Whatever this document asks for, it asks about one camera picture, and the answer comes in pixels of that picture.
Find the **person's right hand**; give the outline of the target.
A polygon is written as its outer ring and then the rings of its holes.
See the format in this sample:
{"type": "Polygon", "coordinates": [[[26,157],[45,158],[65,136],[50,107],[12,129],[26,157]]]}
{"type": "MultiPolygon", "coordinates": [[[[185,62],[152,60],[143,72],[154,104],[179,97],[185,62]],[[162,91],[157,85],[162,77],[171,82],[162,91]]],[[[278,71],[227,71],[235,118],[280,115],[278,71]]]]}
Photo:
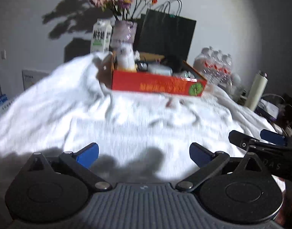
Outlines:
{"type": "Polygon", "coordinates": [[[284,228],[292,228],[292,182],[285,181],[283,205],[279,213],[280,224],[284,228]]]}

